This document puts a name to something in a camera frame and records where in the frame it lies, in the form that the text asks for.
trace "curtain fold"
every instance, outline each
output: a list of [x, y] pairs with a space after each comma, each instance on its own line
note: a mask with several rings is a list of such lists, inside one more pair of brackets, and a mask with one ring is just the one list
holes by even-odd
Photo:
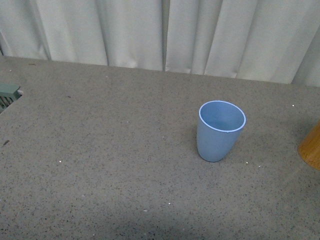
[[319, 0], [2, 0], [5, 56], [320, 87]]

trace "wooden cup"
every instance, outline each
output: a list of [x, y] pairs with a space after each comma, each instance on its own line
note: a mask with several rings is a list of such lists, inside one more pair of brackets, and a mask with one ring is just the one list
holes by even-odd
[[298, 152], [307, 164], [320, 170], [320, 121], [300, 143]]

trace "green vent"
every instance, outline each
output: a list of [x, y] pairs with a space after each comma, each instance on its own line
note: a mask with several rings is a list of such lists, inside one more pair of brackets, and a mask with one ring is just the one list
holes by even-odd
[[19, 88], [18, 85], [0, 82], [0, 113], [20, 98], [21, 95], [18, 93]]

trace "table surface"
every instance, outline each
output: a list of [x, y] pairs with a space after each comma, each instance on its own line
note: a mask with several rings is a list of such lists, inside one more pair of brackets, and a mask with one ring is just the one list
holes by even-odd
[[[0, 114], [2, 240], [320, 238], [297, 151], [318, 87], [4, 56], [0, 82], [23, 91]], [[196, 146], [211, 100], [247, 118], [215, 163]]]

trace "cup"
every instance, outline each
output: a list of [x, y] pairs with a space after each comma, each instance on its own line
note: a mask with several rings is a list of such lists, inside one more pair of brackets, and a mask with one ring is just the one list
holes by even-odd
[[244, 112], [227, 101], [208, 101], [199, 109], [196, 144], [208, 162], [221, 160], [231, 150], [246, 124]]

